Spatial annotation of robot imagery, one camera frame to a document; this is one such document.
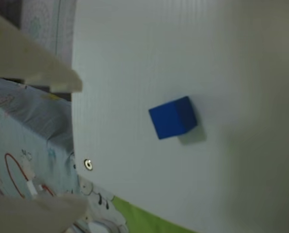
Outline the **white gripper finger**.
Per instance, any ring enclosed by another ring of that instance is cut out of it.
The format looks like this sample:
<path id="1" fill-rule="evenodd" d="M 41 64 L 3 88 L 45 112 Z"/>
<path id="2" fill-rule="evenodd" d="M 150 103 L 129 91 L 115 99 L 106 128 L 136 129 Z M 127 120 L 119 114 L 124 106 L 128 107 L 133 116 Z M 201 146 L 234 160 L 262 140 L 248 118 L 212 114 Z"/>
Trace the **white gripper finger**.
<path id="1" fill-rule="evenodd" d="M 47 86 L 54 93 L 78 93 L 79 75 L 0 16 L 0 78 Z"/>
<path id="2" fill-rule="evenodd" d="M 74 194 L 21 199 L 0 195 L 0 233 L 63 233 L 86 212 Z"/>

